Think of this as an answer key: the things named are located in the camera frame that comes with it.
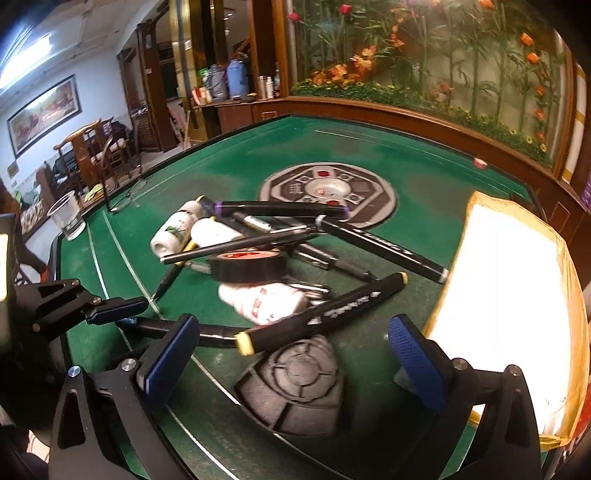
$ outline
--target green felt tabletop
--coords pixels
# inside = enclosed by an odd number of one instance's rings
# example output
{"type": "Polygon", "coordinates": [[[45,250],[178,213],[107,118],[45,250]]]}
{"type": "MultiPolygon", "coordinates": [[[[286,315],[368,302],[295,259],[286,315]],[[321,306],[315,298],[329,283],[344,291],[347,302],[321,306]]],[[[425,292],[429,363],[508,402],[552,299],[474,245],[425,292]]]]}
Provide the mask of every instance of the green felt tabletop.
{"type": "MultiPolygon", "coordinates": [[[[101,296],[150,296],[167,269],[152,254],[150,239],[185,201],[201,194],[254,200],[272,173],[313,161],[353,164],[390,182],[398,209],[372,232],[448,268],[474,190],[502,198],[515,191],[531,201],[523,185],[491,168],[478,170],[471,158],[439,145],[391,130],[290,116],[182,156],[149,176],[142,193],[117,215],[101,208],[87,216],[85,231],[61,243],[60,276],[79,278],[101,296]]],[[[336,238],[312,243],[348,255],[379,277],[401,270],[336,238]]],[[[360,285],[297,260],[291,266],[299,279],[330,285],[336,294],[360,285]]],[[[202,323],[249,326],[218,299],[217,287],[205,275],[183,271],[146,315],[176,319],[192,313],[202,323]]],[[[392,382],[400,366],[388,345],[387,324],[393,315],[406,313],[422,327],[440,292],[440,285],[410,273],[402,292],[329,336],[346,375],[336,436],[279,436],[255,424],[233,396],[233,385],[254,358],[234,349],[198,347],[158,421],[199,478],[391,476],[432,416],[392,382]]],[[[68,339],[74,362],[89,372],[100,371],[139,342],[124,339],[114,325],[85,323],[73,328],[68,339]]],[[[472,436],[467,428],[445,473],[460,465],[472,436]]],[[[134,468],[141,472],[140,466],[134,468]]]]}

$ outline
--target tape roll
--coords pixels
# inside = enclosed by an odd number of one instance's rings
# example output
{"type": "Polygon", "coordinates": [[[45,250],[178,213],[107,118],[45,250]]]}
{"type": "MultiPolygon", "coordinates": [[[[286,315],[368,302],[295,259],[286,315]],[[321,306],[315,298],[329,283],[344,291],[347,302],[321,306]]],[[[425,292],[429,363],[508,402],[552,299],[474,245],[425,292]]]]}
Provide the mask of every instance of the tape roll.
{"type": "Polygon", "coordinates": [[[287,275],[283,252],[250,250],[209,257],[212,278],[223,283],[271,283],[287,275]]]}

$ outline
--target white bottle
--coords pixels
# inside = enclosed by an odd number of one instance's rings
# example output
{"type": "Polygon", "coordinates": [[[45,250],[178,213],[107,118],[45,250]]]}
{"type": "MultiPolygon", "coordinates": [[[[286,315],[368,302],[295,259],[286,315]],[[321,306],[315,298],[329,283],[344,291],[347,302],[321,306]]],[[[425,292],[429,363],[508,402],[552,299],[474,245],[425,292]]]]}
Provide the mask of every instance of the white bottle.
{"type": "Polygon", "coordinates": [[[191,200],[173,213],[150,241],[152,252],[161,258],[179,253],[189,241],[191,228],[203,216],[203,207],[191,200]]]}
{"type": "Polygon", "coordinates": [[[275,98],[275,86],[273,85],[273,78],[267,77],[265,89],[267,90],[267,98],[275,98]]]}
{"type": "Polygon", "coordinates": [[[218,290],[221,301],[234,307],[239,315],[258,325],[287,317],[307,306],[304,293],[284,283],[242,285],[222,283],[218,290]]]}
{"type": "Polygon", "coordinates": [[[191,239],[200,247],[222,244],[243,236],[240,232],[213,218],[202,218],[191,228],[191,239]]]}

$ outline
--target ceiling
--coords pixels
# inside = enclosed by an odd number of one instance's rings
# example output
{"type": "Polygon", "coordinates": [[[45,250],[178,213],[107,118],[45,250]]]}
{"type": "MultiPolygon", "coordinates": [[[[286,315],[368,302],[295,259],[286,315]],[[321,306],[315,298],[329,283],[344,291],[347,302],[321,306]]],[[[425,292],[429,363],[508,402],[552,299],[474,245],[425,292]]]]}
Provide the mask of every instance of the ceiling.
{"type": "Polygon", "coordinates": [[[138,20],[137,15],[146,8],[151,10],[154,4],[160,4],[161,1],[69,0],[56,7],[34,28],[22,47],[25,49],[49,35],[49,58],[12,85],[0,90],[0,109],[35,79],[58,70],[70,60],[101,50],[113,50],[113,54],[116,54],[117,46],[126,40],[122,37],[131,35],[142,20],[138,20]]]}

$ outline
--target blue thermos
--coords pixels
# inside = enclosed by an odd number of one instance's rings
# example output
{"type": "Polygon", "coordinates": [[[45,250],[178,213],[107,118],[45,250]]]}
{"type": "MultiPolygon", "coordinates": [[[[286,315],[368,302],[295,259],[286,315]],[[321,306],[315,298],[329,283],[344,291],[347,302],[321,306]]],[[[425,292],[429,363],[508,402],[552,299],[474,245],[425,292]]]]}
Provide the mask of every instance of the blue thermos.
{"type": "Polygon", "coordinates": [[[238,59],[232,60],[226,67],[226,73],[228,75],[230,97],[245,97],[248,95],[248,81],[244,63],[238,59]]]}

